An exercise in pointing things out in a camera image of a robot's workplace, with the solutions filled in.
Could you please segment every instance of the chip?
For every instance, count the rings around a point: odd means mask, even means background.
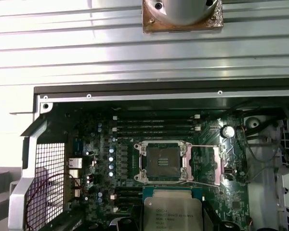
[[[179,177],[181,174],[179,147],[147,147],[146,159],[148,177]]]
[[[239,209],[241,206],[240,206],[240,202],[239,201],[233,201],[232,202],[232,208],[234,209]]]

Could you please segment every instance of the black plastic frame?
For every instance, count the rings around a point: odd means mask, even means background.
[[[222,91],[289,90],[289,78],[173,81],[145,83],[112,83],[90,85],[41,86],[34,88],[34,94],[42,98],[72,98],[113,95],[201,93]]]

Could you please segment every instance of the silver metal frame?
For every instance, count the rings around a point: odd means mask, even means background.
[[[267,90],[267,91],[230,91],[210,93],[181,93],[181,94],[151,94],[151,95],[120,95],[120,96],[98,96],[92,97],[86,94],[75,98],[38,98],[38,103],[60,103],[60,102],[91,102],[91,101],[123,101],[123,100],[170,100],[170,99],[205,99],[205,98],[242,98],[242,97],[275,97],[289,96],[289,90]]]
[[[28,168],[23,169],[22,177],[10,196],[8,228],[9,231],[23,231],[25,228],[24,217],[26,212],[26,193],[35,178],[35,162],[38,137],[46,130],[45,121],[29,139]]]
[[[227,2],[220,33],[144,35],[141,1],[0,1],[0,85],[289,78],[289,0]]]

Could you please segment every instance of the red wire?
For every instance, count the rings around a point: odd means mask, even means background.
[[[70,177],[74,180],[75,184],[77,184],[77,186],[81,188],[82,192],[83,192],[84,194],[86,194],[85,189],[84,189],[80,184],[78,184],[78,182],[76,181],[76,179],[75,179],[71,174],[69,174],[69,173],[58,173],[58,174],[55,174],[55,175],[53,175],[53,176],[51,176],[51,177],[48,177],[48,178],[45,179],[45,180],[43,181],[43,183],[35,190],[35,192],[32,194],[32,196],[30,197],[30,199],[28,200],[28,202],[27,202],[27,204],[26,204],[25,221],[26,221],[27,227],[29,228],[29,231],[33,231],[32,227],[29,225],[29,222],[28,222],[28,208],[29,208],[30,202],[32,201],[33,197],[38,193],[38,191],[39,191],[45,184],[47,184],[48,181],[49,181],[51,178],[57,177],[57,176],[60,176],[60,175],[68,175],[68,176],[70,176]]]

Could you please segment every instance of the copper plate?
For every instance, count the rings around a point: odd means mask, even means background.
[[[151,14],[151,12],[146,6],[145,0],[143,0],[142,14],[143,14],[143,31],[148,34],[154,32],[208,30],[223,27],[222,0],[218,0],[216,8],[212,15],[210,15],[208,18],[204,19],[199,23],[189,26],[174,26],[162,23]]]

